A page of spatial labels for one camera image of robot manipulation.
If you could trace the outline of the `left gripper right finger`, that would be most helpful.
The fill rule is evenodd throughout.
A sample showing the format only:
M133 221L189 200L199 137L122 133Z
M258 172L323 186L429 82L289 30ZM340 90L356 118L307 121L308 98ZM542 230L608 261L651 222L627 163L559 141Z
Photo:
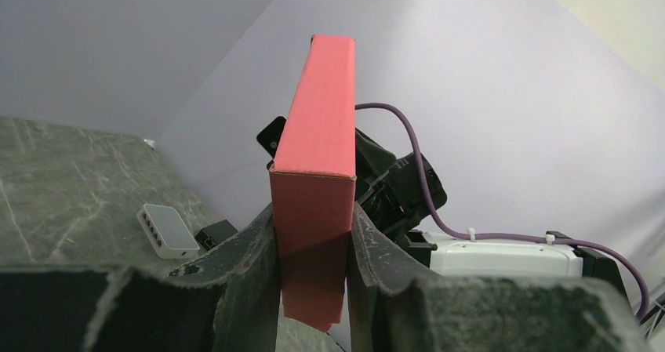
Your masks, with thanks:
M354 207L354 351L648 351L627 302L593 278L443 277Z

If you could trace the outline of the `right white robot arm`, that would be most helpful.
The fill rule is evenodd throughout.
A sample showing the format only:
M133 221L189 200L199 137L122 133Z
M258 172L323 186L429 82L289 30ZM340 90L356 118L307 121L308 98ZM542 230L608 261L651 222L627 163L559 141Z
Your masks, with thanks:
M625 289L616 262L578 245L464 242L418 230L429 215L412 154L397 158L355 134L356 173L271 172L282 290L290 309L340 310L352 205L412 258L441 275L589 277Z

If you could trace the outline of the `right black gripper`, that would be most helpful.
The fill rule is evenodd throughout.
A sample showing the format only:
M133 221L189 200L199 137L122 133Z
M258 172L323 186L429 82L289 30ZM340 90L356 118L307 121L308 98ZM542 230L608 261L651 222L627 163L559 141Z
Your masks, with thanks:
M413 153L397 158L359 129L355 131L355 153L355 201L377 229L387 236L399 236L431 214Z

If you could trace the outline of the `red paper box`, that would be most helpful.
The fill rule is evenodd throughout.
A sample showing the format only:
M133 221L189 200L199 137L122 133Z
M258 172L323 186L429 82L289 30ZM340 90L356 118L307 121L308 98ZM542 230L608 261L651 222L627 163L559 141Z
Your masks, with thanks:
M315 35L270 169L282 303L325 332L340 322L356 188L355 42Z

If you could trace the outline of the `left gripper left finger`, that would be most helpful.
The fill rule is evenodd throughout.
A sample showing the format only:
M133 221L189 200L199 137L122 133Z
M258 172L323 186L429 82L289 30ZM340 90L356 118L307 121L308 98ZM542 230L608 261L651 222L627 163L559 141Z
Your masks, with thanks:
M159 276L133 266L1 268L4 351L272 351L280 275L271 208Z

